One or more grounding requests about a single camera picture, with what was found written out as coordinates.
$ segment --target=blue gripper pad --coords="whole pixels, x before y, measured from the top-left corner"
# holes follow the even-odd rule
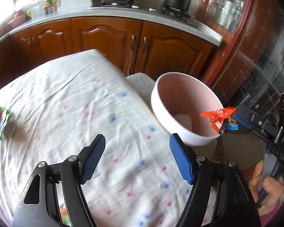
[[[174,134],[172,134],[169,138],[169,147],[183,179],[189,184],[192,184],[194,177],[192,174],[191,163]]]
[[[93,176],[98,162],[105,149],[105,137],[98,134],[84,154],[79,155],[79,170],[82,173],[80,184],[86,183]]]

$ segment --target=white bucket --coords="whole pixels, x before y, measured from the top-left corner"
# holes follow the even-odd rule
[[[151,106],[161,125],[170,134],[178,133],[186,145],[207,145],[220,136],[200,114],[223,106],[210,88],[192,76],[179,72],[161,75],[151,93]],[[174,118],[178,114],[190,116],[192,131]]]

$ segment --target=orange and green package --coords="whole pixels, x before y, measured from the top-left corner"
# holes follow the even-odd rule
[[[235,110],[235,107],[226,107],[216,111],[202,112],[200,116],[211,119],[211,126],[215,129],[216,132],[219,132],[224,119],[231,117]]]

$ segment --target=metal screw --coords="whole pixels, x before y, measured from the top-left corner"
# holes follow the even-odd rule
[[[234,166],[236,166],[236,163],[235,163],[234,161],[230,160],[230,161],[228,162],[228,165],[229,165],[230,167],[234,167]]]
[[[41,161],[41,162],[38,163],[38,167],[43,167],[43,166],[45,166],[45,162],[44,161]]]
[[[75,156],[75,155],[72,155],[72,156],[68,157],[69,161],[75,161],[76,159],[77,159],[77,156]]]
[[[205,157],[203,155],[198,155],[197,161],[205,161]]]

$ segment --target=white countertop edge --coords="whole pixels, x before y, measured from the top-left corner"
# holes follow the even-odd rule
[[[13,35],[19,31],[22,31],[24,29],[30,28],[35,25],[43,24],[46,22],[51,22],[54,20],[59,19],[67,19],[67,18],[74,18],[74,17],[83,17],[83,16],[113,16],[113,17],[124,17],[124,18],[131,18],[131,19],[140,19],[150,22],[159,23],[162,25],[167,25],[185,32],[188,32],[192,35],[195,35],[197,37],[200,37],[216,46],[220,46],[223,38],[221,35],[216,33],[214,30],[209,28],[208,26],[204,25],[203,23],[194,20],[192,25],[187,25],[185,23],[156,15],[156,14],[150,14],[140,11],[129,11],[129,10],[122,10],[122,9],[90,9],[87,10],[87,8],[78,8],[78,9],[70,9],[65,10],[58,13],[52,13],[49,15],[42,15],[32,20],[29,20],[25,22],[24,24],[20,25],[19,27],[16,27],[15,29],[11,30],[4,36],[0,38],[0,42],[2,42],[4,39],[6,39],[8,36]]]

